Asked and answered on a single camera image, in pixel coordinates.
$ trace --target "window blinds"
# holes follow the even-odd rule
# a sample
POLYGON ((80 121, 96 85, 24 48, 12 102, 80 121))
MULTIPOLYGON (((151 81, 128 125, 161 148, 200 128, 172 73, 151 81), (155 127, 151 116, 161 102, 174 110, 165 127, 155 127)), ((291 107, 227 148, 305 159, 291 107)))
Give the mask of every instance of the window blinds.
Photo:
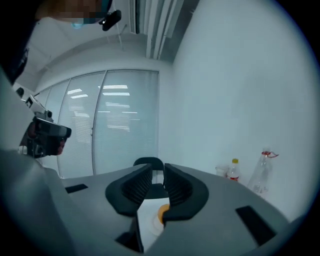
MULTIPOLYGON (((61 104, 64 99, 68 84, 69 80, 53 85, 46 100, 45 108, 52 112, 52 119, 56 124, 58 123, 61 104)), ((44 167, 52 168, 59 174, 58 160, 56 155, 45 156, 41 159, 41 161, 44 167)))
POLYGON ((96 174, 131 167, 158 155, 158 72, 108 71, 93 126, 96 174))
POLYGON ((105 72, 72 78, 65 92, 58 124, 72 129, 58 165, 63 179, 93 175, 92 128, 105 72))

